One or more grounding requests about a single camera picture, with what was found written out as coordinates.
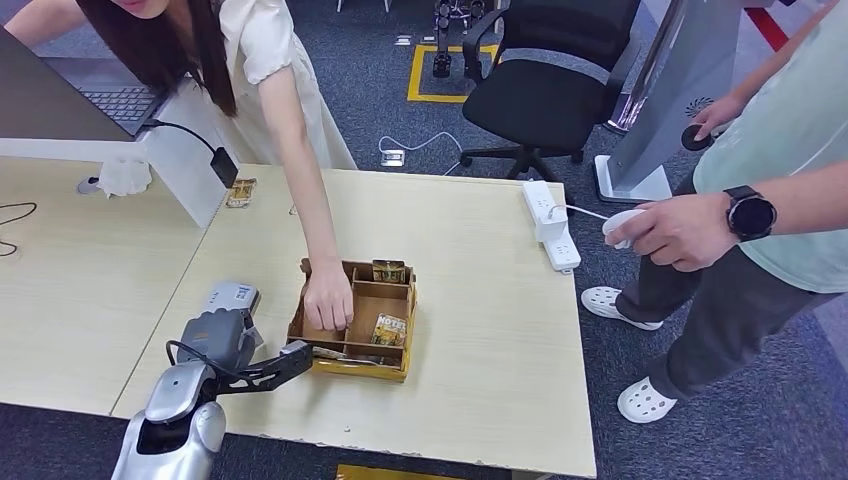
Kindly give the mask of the person's right hand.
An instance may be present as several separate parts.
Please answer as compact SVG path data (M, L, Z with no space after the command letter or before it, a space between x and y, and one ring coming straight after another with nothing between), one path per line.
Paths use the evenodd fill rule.
M747 98L736 93L727 94L711 103L693 119L693 123L699 126L694 139L697 141L703 140L716 128L737 118L747 103Z

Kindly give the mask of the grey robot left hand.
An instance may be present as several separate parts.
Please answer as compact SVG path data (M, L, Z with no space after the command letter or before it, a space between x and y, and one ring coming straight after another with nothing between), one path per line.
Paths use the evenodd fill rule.
M249 333L253 327L248 309L219 308L189 320L179 341L236 371L247 367L256 351L257 340Z

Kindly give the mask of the person's left hand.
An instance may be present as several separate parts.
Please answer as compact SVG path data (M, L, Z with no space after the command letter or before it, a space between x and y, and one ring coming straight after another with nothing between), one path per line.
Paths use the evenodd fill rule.
M656 265L694 272L713 265L738 238L727 222L729 197L688 194L640 206L640 213L605 235L608 245L623 241Z
M311 267L304 295L308 323L324 331L347 329L353 319L353 292L342 262L320 259Z

